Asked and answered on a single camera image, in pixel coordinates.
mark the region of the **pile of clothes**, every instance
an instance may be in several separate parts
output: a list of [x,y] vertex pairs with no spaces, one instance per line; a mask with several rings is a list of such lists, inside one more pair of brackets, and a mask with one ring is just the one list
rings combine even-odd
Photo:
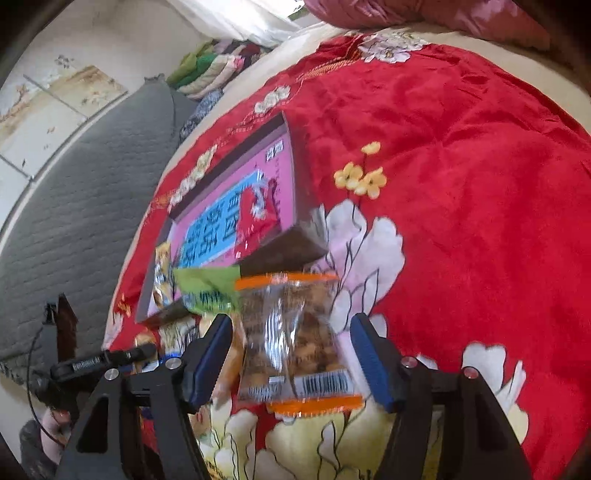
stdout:
[[212,40],[183,57],[166,82],[199,104],[181,129],[181,142],[219,102],[223,88],[269,52],[251,41]]

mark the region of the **transparent plastic snack bag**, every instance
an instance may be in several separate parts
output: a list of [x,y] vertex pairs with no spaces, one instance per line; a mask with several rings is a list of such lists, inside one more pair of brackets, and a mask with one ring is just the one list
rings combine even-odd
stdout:
[[307,416],[362,405],[328,323],[338,277],[276,273],[241,278],[245,359],[238,398]]

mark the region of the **green snack package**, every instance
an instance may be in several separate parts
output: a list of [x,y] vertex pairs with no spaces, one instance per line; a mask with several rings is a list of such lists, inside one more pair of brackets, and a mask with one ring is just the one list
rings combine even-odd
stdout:
[[240,278],[239,266],[176,268],[173,275],[191,313],[228,313],[238,308],[234,283]]

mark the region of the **beige mattress edge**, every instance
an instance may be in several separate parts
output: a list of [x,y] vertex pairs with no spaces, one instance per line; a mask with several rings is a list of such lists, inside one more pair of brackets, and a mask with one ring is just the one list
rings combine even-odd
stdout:
[[[566,66],[560,65],[534,51],[527,51],[513,46],[502,46],[486,40],[472,38],[460,32],[449,31],[435,25],[421,23],[401,28],[400,30],[415,34],[431,43],[450,45],[478,53],[510,74],[536,87],[568,112],[587,132],[591,132],[591,98],[577,80],[574,72]],[[343,29],[332,27],[325,23],[311,25],[298,32],[296,36],[242,72],[226,86],[224,96],[219,103],[205,117],[188,139],[179,146],[166,166],[160,181],[185,156],[186,152],[193,146],[199,136],[211,127],[224,113],[231,110],[240,101],[251,96],[269,78],[297,63],[302,57],[313,53],[322,41],[344,32],[345,30]],[[121,282],[121,275],[125,271],[135,250],[139,231],[143,223],[144,220],[142,220],[142,224],[138,228],[134,240],[129,247],[124,266],[119,275],[117,289]],[[108,329],[113,325],[112,311],[116,301],[117,299],[113,297],[109,311]]]

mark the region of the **gray quilted mat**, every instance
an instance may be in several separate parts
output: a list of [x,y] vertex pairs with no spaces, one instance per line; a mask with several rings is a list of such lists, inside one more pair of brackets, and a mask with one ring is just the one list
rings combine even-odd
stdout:
[[[195,103],[147,80],[97,121],[37,187],[0,256],[0,368],[25,380],[47,301],[65,293],[78,354],[100,349],[129,245]],[[40,348],[33,367],[42,361]]]

